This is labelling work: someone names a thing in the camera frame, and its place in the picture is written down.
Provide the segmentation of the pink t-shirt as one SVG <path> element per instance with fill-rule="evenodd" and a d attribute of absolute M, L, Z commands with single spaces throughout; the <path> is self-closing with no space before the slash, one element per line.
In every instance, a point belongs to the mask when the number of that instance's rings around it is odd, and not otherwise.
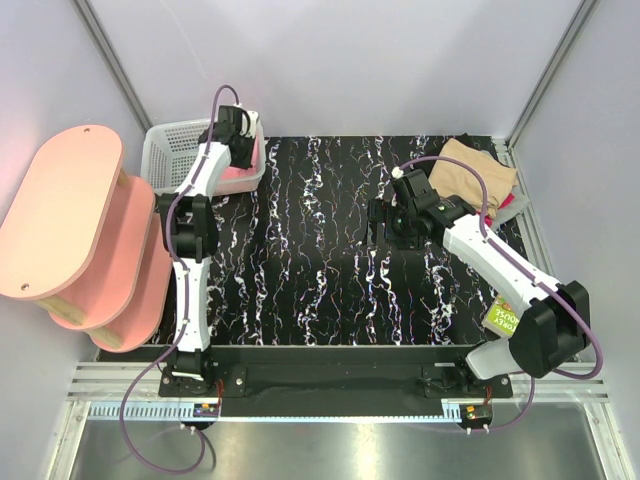
<path fill-rule="evenodd" d="M 265 171 L 265 146 L 261 138 L 255 140 L 251 161 L 252 165 L 249 169 L 228 167 L 221 177 L 221 182 L 256 182 L 262 178 Z"/>

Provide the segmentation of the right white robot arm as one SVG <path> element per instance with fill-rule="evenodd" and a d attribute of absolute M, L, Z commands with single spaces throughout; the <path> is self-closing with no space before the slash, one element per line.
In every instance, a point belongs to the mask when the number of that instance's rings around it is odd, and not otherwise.
<path fill-rule="evenodd" d="M 535 268 L 493 232 L 457 196 L 406 205 L 373 199 L 367 207 L 367 241 L 382 232 L 404 250 L 433 243 L 481 275 L 509 304 L 519 323 L 508 338 L 471 349 L 454 371 L 454 384 L 476 396 L 490 380 L 523 372 L 541 379 L 588 347 L 600 347 L 590 328 L 589 294 L 577 281 L 560 283 Z"/>

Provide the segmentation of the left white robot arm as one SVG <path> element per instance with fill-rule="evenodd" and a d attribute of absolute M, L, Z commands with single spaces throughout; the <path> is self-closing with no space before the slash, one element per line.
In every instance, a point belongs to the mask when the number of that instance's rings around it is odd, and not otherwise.
<path fill-rule="evenodd" d="M 209 396 L 221 389 L 207 326 L 207 284 L 219 242 L 212 199 L 229 191 L 223 182 L 227 170 L 249 170 L 263 156 L 259 133 L 205 134 L 186 177 L 160 196 L 163 240 L 176 283 L 174 339 L 160 357 L 166 363 L 162 396 Z"/>

